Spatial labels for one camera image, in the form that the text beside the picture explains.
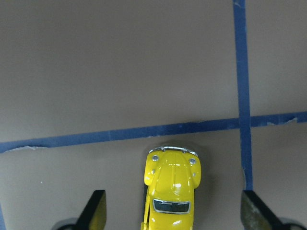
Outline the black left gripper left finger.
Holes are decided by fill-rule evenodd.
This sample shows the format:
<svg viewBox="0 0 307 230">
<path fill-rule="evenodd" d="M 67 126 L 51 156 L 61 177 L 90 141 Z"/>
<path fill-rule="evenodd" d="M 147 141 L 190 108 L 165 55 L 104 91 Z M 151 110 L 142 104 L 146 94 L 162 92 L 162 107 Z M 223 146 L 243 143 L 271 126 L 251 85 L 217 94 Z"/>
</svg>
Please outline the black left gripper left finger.
<svg viewBox="0 0 307 230">
<path fill-rule="evenodd" d="M 76 230 L 103 230 L 106 225 L 106 192 L 95 190 L 78 218 Z"/>
</svg>

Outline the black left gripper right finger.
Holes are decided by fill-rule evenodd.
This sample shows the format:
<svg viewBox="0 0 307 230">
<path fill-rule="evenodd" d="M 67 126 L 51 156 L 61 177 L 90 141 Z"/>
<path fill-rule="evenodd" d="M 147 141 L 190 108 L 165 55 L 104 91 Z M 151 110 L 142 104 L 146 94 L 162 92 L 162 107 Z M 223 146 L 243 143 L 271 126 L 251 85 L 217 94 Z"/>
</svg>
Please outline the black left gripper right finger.
<svg viewBox="0 0 307 230">
<path fill-rule="evenodd" d="M 245 230 L 281 230 L 282 222 L 252 190 L 241 194 L 240 218 Z"/>
</svg>

